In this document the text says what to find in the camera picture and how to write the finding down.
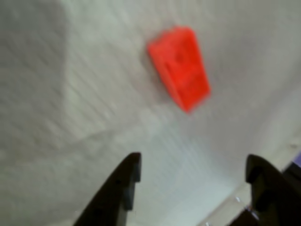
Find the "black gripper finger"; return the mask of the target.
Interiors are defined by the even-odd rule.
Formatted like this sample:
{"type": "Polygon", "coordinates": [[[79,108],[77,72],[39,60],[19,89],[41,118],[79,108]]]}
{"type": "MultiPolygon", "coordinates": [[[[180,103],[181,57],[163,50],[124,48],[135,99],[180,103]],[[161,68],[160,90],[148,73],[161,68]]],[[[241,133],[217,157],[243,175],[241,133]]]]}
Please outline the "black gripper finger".
{"type": "Polygon", "coordinates": [[[125,226],[133,210],[135,184],[141,181],[142,155],[130,153],[111,173],[74,223],[76,226],[125,226]]]}
{"type": "Polygon", "coordinates": [[[246,182],[251,185],[251,203],[260,226],[301,224],[301,194],[270,162],[250,154],[246,182]]]}

